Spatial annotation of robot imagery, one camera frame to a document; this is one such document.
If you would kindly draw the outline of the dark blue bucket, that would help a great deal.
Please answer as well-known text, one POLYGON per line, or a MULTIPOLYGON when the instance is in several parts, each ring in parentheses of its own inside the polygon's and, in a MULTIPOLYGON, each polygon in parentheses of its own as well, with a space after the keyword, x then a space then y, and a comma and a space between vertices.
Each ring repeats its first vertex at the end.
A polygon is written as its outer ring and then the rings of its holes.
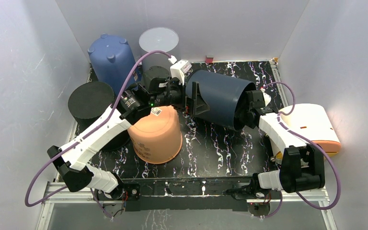
POLYGON ((249 80, 230 77, 202 69, 189 75, 186 93, 192 93, 192 82, 199 83, 202 99, 210 106, 210 110, 195 117, 216 125, 240 131, 245 126, 235 112, 240 108, 240 101, 245 91, 255 90, 256 86, 249 80))

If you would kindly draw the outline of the orange bucket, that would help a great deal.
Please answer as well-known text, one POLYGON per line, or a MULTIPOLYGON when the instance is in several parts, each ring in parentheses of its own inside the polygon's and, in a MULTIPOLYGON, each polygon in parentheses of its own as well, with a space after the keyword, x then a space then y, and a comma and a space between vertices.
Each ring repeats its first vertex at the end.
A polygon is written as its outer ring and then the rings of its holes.
POLYGON ((171 161, 181 151, 182 133, 172 106, 154 107, 128 130, 137 156, 151 164, 171 161))

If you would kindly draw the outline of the grey plastic bucket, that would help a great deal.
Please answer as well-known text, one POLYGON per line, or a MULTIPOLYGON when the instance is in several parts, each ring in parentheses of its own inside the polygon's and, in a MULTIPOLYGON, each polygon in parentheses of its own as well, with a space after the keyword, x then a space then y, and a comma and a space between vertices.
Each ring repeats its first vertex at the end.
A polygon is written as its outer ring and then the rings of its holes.
MULTIPOLYGON (((150 51, 161 50, 170 55, 181 59, 178 34, 166 27, 154 27, 146 30, 139 38, 141 54, 144 55, 150 51)), ((171 63, 164 54, 152 54, 142 61, 143 71, 149 70, 153 66, 159 66, 170 70, 171 63)))

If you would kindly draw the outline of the blue plastic bucket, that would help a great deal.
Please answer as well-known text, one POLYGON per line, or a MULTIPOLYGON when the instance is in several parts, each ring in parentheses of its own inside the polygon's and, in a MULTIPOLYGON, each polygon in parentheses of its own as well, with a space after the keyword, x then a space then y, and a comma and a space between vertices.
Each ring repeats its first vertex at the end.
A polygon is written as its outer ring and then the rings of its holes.
POLYGON ((98 81, 108 84, 118 94, 136 63, 128 41, 117 35, 102 34, 87 52, 98 81))

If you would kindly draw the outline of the large black bucket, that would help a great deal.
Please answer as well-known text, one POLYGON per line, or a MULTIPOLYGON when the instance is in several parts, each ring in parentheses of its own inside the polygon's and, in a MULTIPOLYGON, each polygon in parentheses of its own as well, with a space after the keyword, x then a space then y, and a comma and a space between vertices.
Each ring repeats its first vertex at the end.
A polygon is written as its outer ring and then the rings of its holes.
POLYGON ((92 125, 115 101, 108 84, 91 81, 79 86, 69 97, 68 109, 78 124, 78 134, 92 125))

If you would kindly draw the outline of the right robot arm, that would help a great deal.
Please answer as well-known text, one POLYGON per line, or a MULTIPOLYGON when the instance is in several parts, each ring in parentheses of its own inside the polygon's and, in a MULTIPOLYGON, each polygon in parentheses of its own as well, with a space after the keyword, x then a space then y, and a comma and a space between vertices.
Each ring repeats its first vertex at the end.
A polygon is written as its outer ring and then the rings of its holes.
POLYGON ((264 198, 270 190, 287 193, 320 189, 325 185, 321 148, 290 133, 277 110, 268 105, 269 96, 261 90, 245 92, 237 111, 240 121, 250 128, 265 132, 282 152, 280 170, 255 173, 250 191, 256 198, 264 198))

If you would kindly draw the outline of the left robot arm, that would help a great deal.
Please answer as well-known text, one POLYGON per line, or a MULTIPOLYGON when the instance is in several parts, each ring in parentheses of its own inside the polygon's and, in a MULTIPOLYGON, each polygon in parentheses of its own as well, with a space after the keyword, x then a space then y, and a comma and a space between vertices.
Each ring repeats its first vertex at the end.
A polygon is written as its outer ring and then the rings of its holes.
POLYGON ((111 199, 126 194, 120 177, 110 171, 92 167, 88 162, 116 136, 148 116, 153 107, 173 106, 188 115, 199 115, 210 110, 203 100, 199 83, 189 82, 190 63, 183 67, 174 64, 172 75, 152 92, 139 83, 131 84, 116 101, 85 131, 69 143, 52 146, 47 153, 70 192, 87 187, 102 191, 111 199))

